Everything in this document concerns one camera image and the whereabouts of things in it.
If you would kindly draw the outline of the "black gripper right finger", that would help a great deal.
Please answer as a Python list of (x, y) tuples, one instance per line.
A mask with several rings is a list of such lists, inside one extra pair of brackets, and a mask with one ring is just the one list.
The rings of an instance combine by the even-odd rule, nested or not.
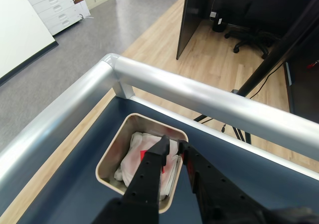
[(248, 197), (185, 140), (178, 153), (186, 166), (204, 224), (264, 224), (260, 204)]

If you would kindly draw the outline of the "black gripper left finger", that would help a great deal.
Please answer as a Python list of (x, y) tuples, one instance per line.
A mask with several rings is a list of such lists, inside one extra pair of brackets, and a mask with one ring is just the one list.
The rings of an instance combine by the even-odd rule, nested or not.
[(160, 196), (160, 178), (162, 168), (169, 155), (169, 137), (164, 135), (148, 149), (122, 197), (123, 203), (133, 205), (157, 206)]

